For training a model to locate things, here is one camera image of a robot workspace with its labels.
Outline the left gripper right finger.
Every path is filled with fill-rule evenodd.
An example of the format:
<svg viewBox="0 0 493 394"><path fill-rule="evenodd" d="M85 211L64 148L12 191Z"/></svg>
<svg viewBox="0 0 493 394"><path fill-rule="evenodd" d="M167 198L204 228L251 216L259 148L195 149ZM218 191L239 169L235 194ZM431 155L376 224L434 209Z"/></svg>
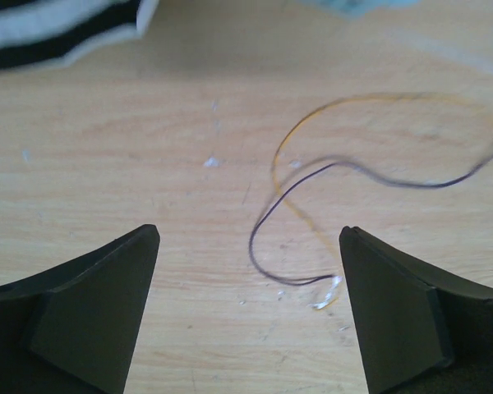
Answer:
<svg viewBox="0 0 493 394"><path fill-rule="evenodd" d="M359 227L339 236L370 393L493 393L493 288Z"/></svg>

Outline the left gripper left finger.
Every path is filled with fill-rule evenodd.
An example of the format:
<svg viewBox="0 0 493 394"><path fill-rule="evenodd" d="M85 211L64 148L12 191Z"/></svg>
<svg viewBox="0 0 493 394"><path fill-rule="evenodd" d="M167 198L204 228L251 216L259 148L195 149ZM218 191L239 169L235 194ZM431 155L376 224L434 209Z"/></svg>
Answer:
<svg viewBox="0 0 493 394"><path fill-rule="evenodd" d="M145 224L0 286L0 393L123 392L159 242Z"/></svg>

